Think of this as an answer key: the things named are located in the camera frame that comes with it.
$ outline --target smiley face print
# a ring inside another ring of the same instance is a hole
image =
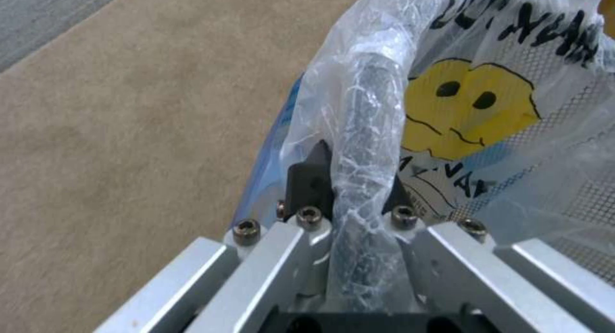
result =
[[[481,151],[540,120],[532,90],[496,64],[439,61],[408,84],[402,147],[444,160]]]

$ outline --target clear plastic bag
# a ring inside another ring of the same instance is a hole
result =
[[[425,221],[484,216],[517,179],[610,127],[615,46],[598,2],[358,0],[341,16],[303,76],[281,151],[284,172],[319,140],[332,148],[330,303],[411,305],[381,223],[398,170]]]

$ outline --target hex socket screw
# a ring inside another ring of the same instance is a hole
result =
[[[233,240],[237,245],[254,245],[261,239],[261,224],[254,219],[243,219],[233,226]]]
[[[318,230],[322,221],[322,212],[314,206],[305,206],[297,210],[297,223],[306,231]]]
[[[391,211],[391,223],[399,230],[411,230],[417,225],[418,217],[410,206],[395,206]]]
[[[457,226],[476,239],[479,243],[485,243],[487,228],[483,223],[470,218],[464,218],[457,222]]]

